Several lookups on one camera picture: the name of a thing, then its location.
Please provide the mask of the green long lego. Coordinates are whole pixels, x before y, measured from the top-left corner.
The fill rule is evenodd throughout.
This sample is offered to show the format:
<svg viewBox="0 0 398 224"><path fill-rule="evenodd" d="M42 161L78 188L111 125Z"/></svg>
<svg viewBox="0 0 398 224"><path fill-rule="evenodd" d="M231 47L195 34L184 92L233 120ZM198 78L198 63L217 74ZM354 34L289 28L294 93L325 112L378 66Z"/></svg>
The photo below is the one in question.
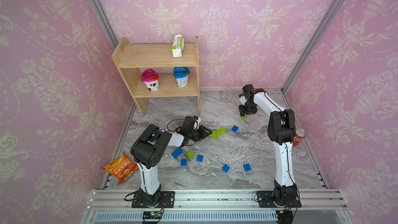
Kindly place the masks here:
<svg viewBox="0 0 398 224"><path fill-rule="evenodd" d="M225 129L225 128L219 128L219 129L217 130L217 134L218 134L219 136L221 136L221 135L223 135L223 134L226 134L226 129Z"/></svg>

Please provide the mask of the green lego pair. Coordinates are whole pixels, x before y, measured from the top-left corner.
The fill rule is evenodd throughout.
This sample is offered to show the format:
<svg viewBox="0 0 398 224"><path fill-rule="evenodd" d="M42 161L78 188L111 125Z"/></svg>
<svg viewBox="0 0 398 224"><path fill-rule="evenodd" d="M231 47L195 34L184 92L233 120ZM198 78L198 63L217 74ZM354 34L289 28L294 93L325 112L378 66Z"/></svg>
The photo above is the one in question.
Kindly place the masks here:
<svg viewBox="0 0 398 224"><path fill-rule="evenodd" d="M220 132L218 131L213 131L212 134L210 134L210 137L215 139L218 138L220 136Z"/></svg>

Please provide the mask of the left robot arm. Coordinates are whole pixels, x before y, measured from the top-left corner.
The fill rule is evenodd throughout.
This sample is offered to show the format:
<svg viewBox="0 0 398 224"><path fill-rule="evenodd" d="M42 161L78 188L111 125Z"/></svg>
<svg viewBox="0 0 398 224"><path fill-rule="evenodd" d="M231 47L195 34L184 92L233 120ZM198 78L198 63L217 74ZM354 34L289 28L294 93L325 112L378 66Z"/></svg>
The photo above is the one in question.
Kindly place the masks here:
<svg viewBox="0 0 398 224"><path fill-rule="evenodd" d="M131 155L138 165L141 185L134 192L134 203L155 207L161 203L161 184L158 179L158 164L169 147L183 148L189 141L197 143L212 134L212 130L201 125L198 116L187 116L175 130L162 129L150 124L131 148Z"/></svg>

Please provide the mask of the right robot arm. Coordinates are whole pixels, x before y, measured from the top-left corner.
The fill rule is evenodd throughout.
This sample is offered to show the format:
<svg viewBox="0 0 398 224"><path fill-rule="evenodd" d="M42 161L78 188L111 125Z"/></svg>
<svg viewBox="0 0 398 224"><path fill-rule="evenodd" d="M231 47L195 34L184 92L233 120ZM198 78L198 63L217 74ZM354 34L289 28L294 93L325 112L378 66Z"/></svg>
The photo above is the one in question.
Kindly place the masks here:
<svg viewBox="0 0 398 224"><path fill-rule="evenodd" d="M301 207L300 192L293 175L292 147L296 135L294 111L276 103L264 89L252 84L243 86L238 107L242 117L253 115L261 108L269 117L268 138L273 142L276 158L274 202L278 206Z"/></svg>

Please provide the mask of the blue small lego far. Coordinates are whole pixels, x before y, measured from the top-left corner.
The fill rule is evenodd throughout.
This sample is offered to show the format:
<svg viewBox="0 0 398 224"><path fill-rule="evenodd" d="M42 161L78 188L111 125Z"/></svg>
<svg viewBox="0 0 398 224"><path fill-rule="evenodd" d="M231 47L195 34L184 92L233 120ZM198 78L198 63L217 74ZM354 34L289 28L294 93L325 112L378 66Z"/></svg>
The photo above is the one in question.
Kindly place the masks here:
<svg viewBox="0 0 398 224"><path fill-rule="evenodd" d="M235 133L237 133L237 132L238 132L238 127L234 125L234 126L232 127L232 131L235 132Z"/></svg>

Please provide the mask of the blue small lego middle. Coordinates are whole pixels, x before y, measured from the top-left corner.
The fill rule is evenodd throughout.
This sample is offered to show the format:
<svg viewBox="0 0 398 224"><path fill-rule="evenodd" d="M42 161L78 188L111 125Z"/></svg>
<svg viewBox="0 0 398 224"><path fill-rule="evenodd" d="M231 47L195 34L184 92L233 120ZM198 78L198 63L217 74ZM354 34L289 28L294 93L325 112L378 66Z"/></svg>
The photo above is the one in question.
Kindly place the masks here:
<svg viewBox="0 0 398 224"><path fill-rule="evenodd" d="M203 155L198 155L197 156L197 162L203 162L203 160L204 160Z"/></svg>

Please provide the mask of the blue large lego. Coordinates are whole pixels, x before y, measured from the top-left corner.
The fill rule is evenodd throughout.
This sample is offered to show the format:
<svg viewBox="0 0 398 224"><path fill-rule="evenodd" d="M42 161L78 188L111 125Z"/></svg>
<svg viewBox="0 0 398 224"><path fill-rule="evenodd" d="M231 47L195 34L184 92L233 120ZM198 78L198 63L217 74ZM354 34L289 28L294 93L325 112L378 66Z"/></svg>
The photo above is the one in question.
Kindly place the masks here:
<svg viewBox="0 0 398 224"><path fill-rule="evenodd" d="M173 152L172 152L172 157L174 158L174 159L178 159L178 157L181 155L183 153L183 149L182 148L180 148L180 147L178 147L178 148L176 148Z"/></svg>

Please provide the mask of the blue small lego front-left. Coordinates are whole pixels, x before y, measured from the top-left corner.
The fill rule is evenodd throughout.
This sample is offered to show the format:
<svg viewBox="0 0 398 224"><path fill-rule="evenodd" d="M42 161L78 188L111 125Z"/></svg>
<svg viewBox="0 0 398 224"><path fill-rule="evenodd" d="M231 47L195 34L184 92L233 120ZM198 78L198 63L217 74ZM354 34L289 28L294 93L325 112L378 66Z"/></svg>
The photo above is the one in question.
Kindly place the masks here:
<svg viewBox="0 0 398 224"><path fill-rule="evenodd" d="M181 164L182 167L187 167L188 166L188 162L187 162L186 159L182 159L180 164Z"/></svg>

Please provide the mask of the blue small lego front-centre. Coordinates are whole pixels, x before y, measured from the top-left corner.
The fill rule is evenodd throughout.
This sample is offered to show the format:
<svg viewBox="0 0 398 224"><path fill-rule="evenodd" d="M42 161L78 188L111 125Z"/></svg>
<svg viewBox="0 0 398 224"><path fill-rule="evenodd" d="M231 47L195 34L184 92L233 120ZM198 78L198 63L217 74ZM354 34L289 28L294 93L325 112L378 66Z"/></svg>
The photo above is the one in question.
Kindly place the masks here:
<svg viewBox="0 0 398 224"><path fill-rule="evenodd" d="M222 171L225 172L225 173L228 173L229 170L230 170L230 167L227 164L224 164L223 167L222 167Z"/></svg>

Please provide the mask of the blue small lego front-right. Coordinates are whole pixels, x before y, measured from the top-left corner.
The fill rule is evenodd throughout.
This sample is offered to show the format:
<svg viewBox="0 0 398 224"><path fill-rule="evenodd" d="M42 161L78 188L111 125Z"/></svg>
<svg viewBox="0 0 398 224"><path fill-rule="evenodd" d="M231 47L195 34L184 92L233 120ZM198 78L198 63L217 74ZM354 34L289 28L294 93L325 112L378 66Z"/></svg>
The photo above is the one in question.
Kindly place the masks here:
<svg viewBox="0 0 398 224"><path fill-rule="evenodd" d="M243 169L244 169L245 172L251 172L252 171L252 168L251 168L250 164L244 164L243 165Z"/></svg>

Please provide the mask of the red soda can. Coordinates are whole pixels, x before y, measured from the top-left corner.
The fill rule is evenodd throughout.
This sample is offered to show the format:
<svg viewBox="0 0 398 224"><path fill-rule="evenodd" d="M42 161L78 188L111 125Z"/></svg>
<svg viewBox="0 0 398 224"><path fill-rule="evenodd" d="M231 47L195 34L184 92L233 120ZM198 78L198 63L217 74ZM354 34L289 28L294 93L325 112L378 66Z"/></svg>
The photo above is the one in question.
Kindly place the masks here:
<svg viewBox="0 0 398 224"><path fill-rule="evenodd" d="M302 128L296 129L296 134L293 139L293 146L298 146L306 137L306 132Z"/></svg>

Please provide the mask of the blue lid yogurt cup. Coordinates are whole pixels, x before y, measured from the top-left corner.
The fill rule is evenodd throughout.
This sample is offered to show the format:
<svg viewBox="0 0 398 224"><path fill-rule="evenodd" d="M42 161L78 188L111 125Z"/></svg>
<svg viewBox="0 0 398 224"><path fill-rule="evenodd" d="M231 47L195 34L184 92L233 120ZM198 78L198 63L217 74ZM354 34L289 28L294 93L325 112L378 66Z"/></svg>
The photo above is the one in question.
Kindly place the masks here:
<svg viewBox="0 0 398 224"><path fill-rule="evenodd" d="M173 75L177 80L179 88L183 88L188 84L190 70L187 67L175 67Z"/></svg>

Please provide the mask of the orange snack bag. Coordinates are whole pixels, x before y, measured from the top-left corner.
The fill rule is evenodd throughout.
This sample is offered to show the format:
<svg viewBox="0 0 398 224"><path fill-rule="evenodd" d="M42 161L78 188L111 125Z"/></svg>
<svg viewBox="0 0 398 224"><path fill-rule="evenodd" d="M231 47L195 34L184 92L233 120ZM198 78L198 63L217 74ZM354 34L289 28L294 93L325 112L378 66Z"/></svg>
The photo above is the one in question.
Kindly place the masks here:
<svg viewBox="0 0 398 224"><path fill-rule="evenodd" d="M118 178L117 185L120 186L138 170L138 165L123 152L119 158L104 166L102 169Z"/></svg>

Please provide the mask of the green white carton box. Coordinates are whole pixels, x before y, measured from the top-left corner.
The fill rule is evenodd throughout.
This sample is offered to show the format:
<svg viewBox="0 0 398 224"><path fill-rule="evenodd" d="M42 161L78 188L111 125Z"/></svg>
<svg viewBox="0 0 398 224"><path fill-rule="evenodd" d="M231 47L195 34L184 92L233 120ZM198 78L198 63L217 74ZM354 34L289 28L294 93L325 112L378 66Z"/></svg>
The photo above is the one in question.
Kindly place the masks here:
<svg viewBox="0 0 398 224"><path fill-rule="evenodd" d="M177 34L174 36L172 54L174 58L182 57L182 52L184 49L184 38L182 34Z"/></svg>

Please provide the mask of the aluminium front rail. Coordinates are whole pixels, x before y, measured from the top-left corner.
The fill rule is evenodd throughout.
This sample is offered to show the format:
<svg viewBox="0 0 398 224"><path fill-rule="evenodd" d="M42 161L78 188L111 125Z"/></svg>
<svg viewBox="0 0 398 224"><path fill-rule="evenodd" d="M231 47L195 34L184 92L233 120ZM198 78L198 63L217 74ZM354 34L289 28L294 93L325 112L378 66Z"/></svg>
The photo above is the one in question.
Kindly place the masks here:
<svg viewBox="0 0 398 224"><path fill-rule="evenodd" d="M301 189L287 206L272 201L269 190L167 190L154 207L131 190L95 190L83 224L353 224L337 189Z"/></svg>

